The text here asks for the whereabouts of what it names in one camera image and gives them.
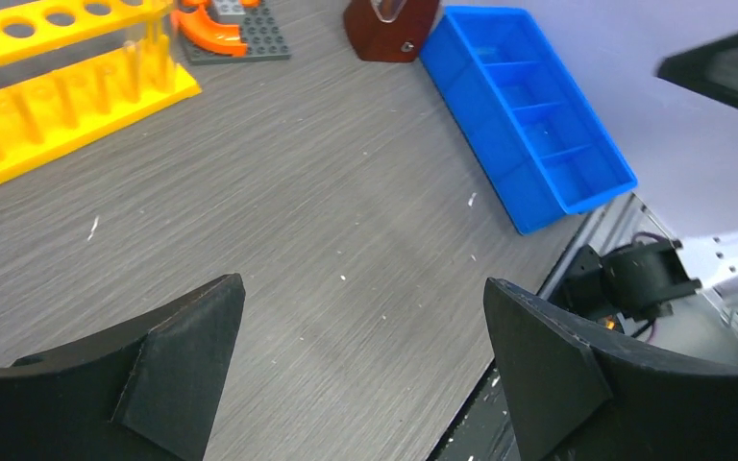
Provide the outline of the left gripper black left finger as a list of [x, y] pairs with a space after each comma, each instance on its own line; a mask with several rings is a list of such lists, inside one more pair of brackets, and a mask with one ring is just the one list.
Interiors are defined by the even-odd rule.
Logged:
[[241, 325], [238, 274], [0, 368], [0, 460], [201, 460]]

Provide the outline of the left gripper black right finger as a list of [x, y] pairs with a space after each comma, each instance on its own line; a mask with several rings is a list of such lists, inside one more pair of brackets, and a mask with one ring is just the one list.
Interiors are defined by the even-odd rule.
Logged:
[[505, 279], [483, 308], [525, 460], [738, 460], [738, 366], [604, 328]]

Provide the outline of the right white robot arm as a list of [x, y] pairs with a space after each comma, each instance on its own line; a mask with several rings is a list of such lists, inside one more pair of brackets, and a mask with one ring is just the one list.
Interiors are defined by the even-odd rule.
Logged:
[[[738, 32], [665, 58], [657, 78], [738, 109]], [[620, 313], [646, 331], [671, 313], [668, 302], [738, 278], [738, 232], [670, 239], [660, 235], [599, 255], [581, 247], [550, 299], [599, 321]]]

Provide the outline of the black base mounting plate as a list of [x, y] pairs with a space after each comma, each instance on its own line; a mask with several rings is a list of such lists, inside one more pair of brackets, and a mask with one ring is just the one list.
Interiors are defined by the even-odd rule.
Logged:
[[501, 376], [494, 362], [485, 370], [427, 459], [521, 459]]

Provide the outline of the blue plastic bin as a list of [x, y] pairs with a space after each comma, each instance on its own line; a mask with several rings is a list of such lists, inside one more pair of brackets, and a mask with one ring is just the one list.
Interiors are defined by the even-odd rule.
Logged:
[[636, 186], [527, 11], [448, 6], [420, 60], [519, 233], [589, 212]]

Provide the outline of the yellow test tube rack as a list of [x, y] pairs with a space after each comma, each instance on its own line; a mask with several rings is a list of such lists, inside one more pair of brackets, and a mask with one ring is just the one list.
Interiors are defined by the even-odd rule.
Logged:
[[0, 10], [0, 68], [135, 25], [143, 90], [128, 99], [123, 46], [0, 88], [0, 184], [200, 93], [171, 55], [170, 1], [35, 1]]

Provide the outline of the orange curved block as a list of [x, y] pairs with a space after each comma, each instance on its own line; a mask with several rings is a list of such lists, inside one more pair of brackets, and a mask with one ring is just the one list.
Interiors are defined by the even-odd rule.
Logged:
[[241, 37], [241, 27], [248, 12], [259, 0], [184, 0], [176, 1], [172, 24], [200, 48], [230, 57], [247, 55], [248, 45]]

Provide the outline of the brown wedge stand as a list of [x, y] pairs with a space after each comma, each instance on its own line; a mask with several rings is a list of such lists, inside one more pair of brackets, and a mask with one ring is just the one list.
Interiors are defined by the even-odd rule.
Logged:
[[352, 0], [342, 15], [344, 31], [363, 61], [412, 62], [431, 31], [438, 0]]

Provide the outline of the grey studded base plate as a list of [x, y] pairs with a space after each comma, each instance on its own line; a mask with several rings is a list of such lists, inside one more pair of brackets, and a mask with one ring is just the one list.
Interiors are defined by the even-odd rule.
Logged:
[[195, 65], [244, 63], [257, 61], [283, 61], [291, 57], [290, 48], [284, 39], [279, 23], [271, 11], [270, 1], [248, 12], [241, 27], [241, 37], [248, 45], [245, 57], [235, 58], [206, 51], [192, 43], [179, 30], [180, 43], [185, 58]]

